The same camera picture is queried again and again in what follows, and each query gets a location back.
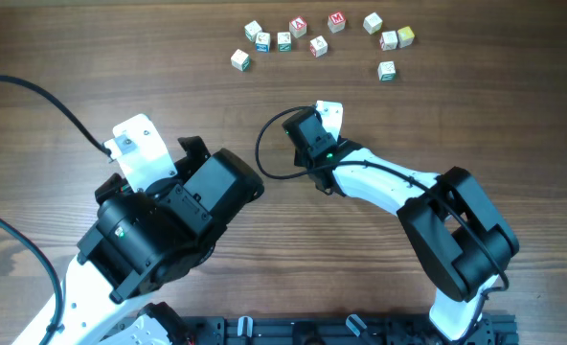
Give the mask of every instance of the small cube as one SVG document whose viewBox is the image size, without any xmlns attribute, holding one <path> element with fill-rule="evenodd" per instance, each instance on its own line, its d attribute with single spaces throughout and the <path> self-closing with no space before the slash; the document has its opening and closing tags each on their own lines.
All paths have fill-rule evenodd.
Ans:
<svg viewBox="0 0 567 345">
<path fill-rule="evenodd" d="M 290 20 L 290 32 L 296 38 L 306 34 L 306 22 L 301 16 Z"/>
<path fill-rule="evenodd" d="M 397 75 L 395 64 L 392 61 L 379 63 L 379 68 L 377 68 L 377 74 L 379 75 L 380 81 L 393 80 Z"/>
<path fill-rule="evenodd" d="M 400 41 L 400 48 L 406 47 L 414 41 L 414 32 L 411 31 L 410 27 L 404 27 L 398 30 L 398 40 Z"/>
<path fill-rule="evenodd" d="M 362 25 L 362 27 L 364 28 L 364 30 L 367 31 L 367 33 L 372 35 L 372 34 L 378 32 L 379 29 L 381 29 L 382 23 L 383 23 L 383 20 L 381 20 L 379 15 L 377 15 L 377 13 L 373 12 L 373 13 L 367 15 L 366 18 L 364 18 L 364 24 Z"/>
<path fill-rule="evenodd" d="M 318 58 L 329 50 L 329 45 L 323 37 L 317 36 L 309 42 L 309 50 L 316 58 Z"/>
<path fill-rule="evenodd" d="M 397 48 L 398 39 L 397 32 L 383 32 L 379 39 L 379 46 L 382 51 L 393 50 Z"/>
<path fill-rule="evenodd" d="M 345 28 L 345 16 L 342 12 L 335 12 L 329 15 L 329 29 L 334 33 L 338 33 Z"/>
<path fill-rule="evenodd" d="M 271 34 L 269 34 L 269 33 L 258 33 L 256 35 L 256 50 L 257 51 L 268 53 L 270 46 L 271 46 Z"/>
<path fill-rule="evenodd" d="M 245 36 L 252 42 L 256 42 L 256 35 L 262 32 L 262 27 L 256 20 L 245 25 Z"/>
<path fill-rule="evenodd" d="M 249 56 L 241 49 L 237 49 L 230 60 L 233 62 L 233 67 L 237 68 L 241 72 L 244 72 L 247 67 L 249 67 Z"/>
<path fill-rule="evenodd" d="M 289 32 L 277 33 L 277 46 L 280 52 L 292 50 L 292 35 Z"/>
</svg>

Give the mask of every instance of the cube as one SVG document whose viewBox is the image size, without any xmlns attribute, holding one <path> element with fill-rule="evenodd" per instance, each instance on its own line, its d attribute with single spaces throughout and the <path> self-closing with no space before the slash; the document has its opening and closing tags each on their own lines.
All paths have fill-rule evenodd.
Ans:
<svg viewBox="0 0 567 345">
<path fill-rule="evenodd" d="M 379 68 L 377 68 L 377 74 L 379 75 L 380 81 L 393 80 L 397 75 L 395 64 L 392 61 L 379 63 Z"/>
<path fill-rule="evenodd" d="M 271 46 L 271 34 L 258 33 L 256 34 L 256 50 L 259 52 L 268 53 Z"/>
<path fill-rule="evenodd" d="M 381 38 L 379 39 L 379 46 L 382 51 L 393 50 L 397 48 L 398 39 L 397 32 L 383 32 L 381 33 Z"/>
<path fill-rule="evenodd" d="M 329 29 L 334 33 L 338 33 L 345 28 L 345 16 L 342 12 L 335 12 L 329 15 Z"/>
<path fill-rule="evenodd" d="M 414 41 L 414 32 L 411 31 L 410 27 L 404 27 L 398 30 L 398 40 L 400 41 L 400 48 L 406 47 Z"/>
<path fill-rule="evenodd" d="M 309 42 L 309 50 L 316 58 L 318 58 L 329 50 L 329 45 L 322 36 L 317 36 Z"/>
<path fill-rule="evenodd" d="M 306 34 L 306 22 L 301 16 L 290 20 L 290 32 L 296 38 Z"/>
<path fill-rule="evenodd" d="M 262 27 L 256 20 L 245 25 L 245 36 L 252 42 L 256 42 L 256 35 L 262 32 Z"/>
<path fill-rule="evenodd" d="M 249 56 L 241 49 L 237 49 L 230 60 L 233 62 L 233 67 L 237 68 L 241 72 L 244 72 L 247 67 L 249 67 Z"/>
<path fill-rule="evenodd" d="M 364 28 L 364 30 L 367 31 L 367 33 L 372 35 L 372 34 L 378 32 L 379 29 L 381 29 L 382 23 L 383 23 L 383 20 L 381 20 L 381 18 L 379 18 L 379 15 L 377 15 L 377 13 L 373 12 L 373 13 L 367 15 L 366 18 L 364 18 L 364 24 L 362 24 L 362 27 Z"/>
<path fill-rule="evenodd" d="M 292 35 L 289 32 L 277 33 L 277 47 L 280 52 L 292 50 Z"/>
</svg>

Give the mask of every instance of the white block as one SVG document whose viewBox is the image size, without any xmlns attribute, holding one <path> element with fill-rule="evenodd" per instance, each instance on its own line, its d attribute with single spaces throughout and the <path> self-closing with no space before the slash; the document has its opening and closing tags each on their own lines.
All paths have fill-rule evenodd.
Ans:
<svg viewBox="0 0 567 345">
<path fill-rule="evenodd" d="M 268 53 L 271 47 L 271 34 L 258 33 L 256 34 L 256 50 L 259 52 Z"/>
<path fill-rule="evenodd" d="M 379 46 L 381 50 L 393 50 L 397 48 L 398 38 L 397 32 L 390 31 L 390 32 L 383 32 L 381 33 L 381 38 L 379 39 Z"/>
<path fill-rule="evenodd" d="M 301 16 L 290 20 L 290 32 L 296 38 L 306 34 L 306 22 Z"/>
<path fill-rule="evenodd" d="M 309 50 L 316 58 L 318 58 L 329 50 L 329 45 L 322 36 L 317 36 L 309 42 Z"/>
<path fill-rule="evenodd" d="M 410 27 L 404 27 L 398 30 L 398 40 L 400 41 L 400 48 L 406 47 L 414 41 L 416 35 L 411 31 Z"/>
<path fill-rule="evenodd" d="M 292 35 L 289 32 L 277 33 L 277 47 L 280 52 L 292 50 Z"/>
<path fill-rule="evenodd" d="M 397 76 L 397 69 L 392 61 L 379 63 L 377 74 L 380 81 L 391 81 Z"/>
<path fill-rule="evenodd" d="M 233 62 L 233 67 L 237 68 L 241 72 L 245 71 L 247 67 L 249 67 L 249 56 L 241 49 L 237 49 L 230 60 Z"/>
<path fill-rule="evenodd" d="M 262 27 L 256 20 L 245 25 L 245 36 L 252 42 L 256 42 L 256 35 L 262 32 Z"/>
<path fill-rule="evenodd" d="M 382 23 L 383 23 L 383 20 L 381 20 L 379 15 L 377 15 L 377 13 L 373 12 L 373 13 L 367 15 L 366 18 L 364 18 L 364 24 L 362 24 L 362 27 L 364 28 L 364 30 L 367 31 L 367 33 L 372 35 L 372 34 L 378 32 L 379 29 L 381 29 Z"/>
<path fill-rule="evenodd" d="M 345 28 L 345 16 L 342 12 L 335 12 L 329 15 L 329 29 L 334 33 L 338 33 Z"/>
</svg>

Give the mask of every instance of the wooden table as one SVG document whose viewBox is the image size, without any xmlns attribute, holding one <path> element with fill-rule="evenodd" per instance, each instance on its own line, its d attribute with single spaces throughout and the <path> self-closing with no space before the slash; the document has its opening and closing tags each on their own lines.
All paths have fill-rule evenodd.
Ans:
<svg viewBox="0 0 567 345">
<path fill-rule="evenodd" d="M 343 11 L 345 31 L 327 15 Z M 362 29 L 377 11 L 412 46 L 382 52 Z M 301 14 L 291 53 L 259 54 L 242 32 L 257 19 L 274 36 Z M 314 58 L 311 37 L 329 52 Z M 240 48 L 252 65 L 230 63 Z M 377 80 L 380 61 L 397 66 Z M 274 114 L 316 100 L 345 107 L 342 134 L 420 171 L 470 170 L 517 234 L 511 289 L 488 311 L 515 313 L 523 343 L 567 343 L 567 4 L 557 1 L 389 1 L 0 10 L 0 74 L 57 95 L 100 140 L 150 115 L 173 159 L 177 137 L 200 135 L 255 167 Z M 296 171 L 278 124 L 264 165 Z M 0 216 L 33 239 L 59 274 L 95 221 L 93 191 L 113 172 L 50 104 L 0 84 Z M 265 180 L 214 256 L 161 289 L 182 315 L 344 315 L 427 312 L 435 288 L 396 218 L 367 202 L 317 192 L 308 178 Z M 51 295 L 37 260 L 0 230 L 0 343 L 11 342 Z"/>
</svg>

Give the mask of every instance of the toy block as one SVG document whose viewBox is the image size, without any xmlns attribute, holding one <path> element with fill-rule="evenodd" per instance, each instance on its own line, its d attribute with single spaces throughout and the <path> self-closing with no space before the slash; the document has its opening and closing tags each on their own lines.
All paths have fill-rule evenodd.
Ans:
<svg viewBox="0 0 567 345">
<path fill-rule="evenodd" d="M 377 68 L 377 74 L 380 81 L 391 81 L 397 75 L 397 69 L 392 61 L 381 62 Z"/>
<path fill-rule="evenodd" d="M 277 47 L 280 52 L 292 50 L 292 35 L 289 32 L 277 33 Z"/>
<path fill-rule="evenodd" d="M 338 33 L 345 28 L 345 16 L 342 12 L 335 12 L 329 15 L 329 29 L 334 33 Z"/>
<path fill-rule="evenodd" d="M 245 36 L 252 42 L 256 42 L 256 35 L 262 32 L 262 27 L 256 20 L 245 25 Z"/>
<path fill-rule="evenodd" d="M 411 31 L 410 27 L 404 27 L 398 30 L 398 40 L 400 41 L 400 48 L 406 47 L 414 41 L 416 35 Z"/>
<path fill-rule="evenodd" d="M 241 72 L 245 71 L 247 67 L 249 67 L 249 56 L 241 49 L 237 49 L 230 60 L 233 62 L 233 67 L 237 68 Z"/>
<path fill-rule="evenodd" d="M 381 29 L 381 24 L 383 24 L 383 20 L 379 18 L 377 13 L 373 12 L 364 18 L 364 24 L 362 24 L 362 27 L 367 31 L 367 33 L 372 35 Z"/>
<path fill-rule="evenodd" d="M 256 35 L 256 50 L 259 52 L 269 52 L 271 47 L 271 34 L 269 33 L 258 33 Z"/>
<path fill-rule="evenodd" d="M 316 58 L 318 58 L 329 50 L 329 45 L 322 36 L 317 36 L 309 42 L 309 50 Z"/>
<path fill-rule="evenodd" d="M 301 16 L 290 20 L 290 32 L 296 38 L 306 34 L 306 22 Z"/>
<path fill-rule="evenodd" d="M 382 51 L 393 50 L 397 48 L 398 39 L 397 32 L 384 32 L 381 33 L 381 38 L 379 39 L 379 46 Z"/>
</svg>

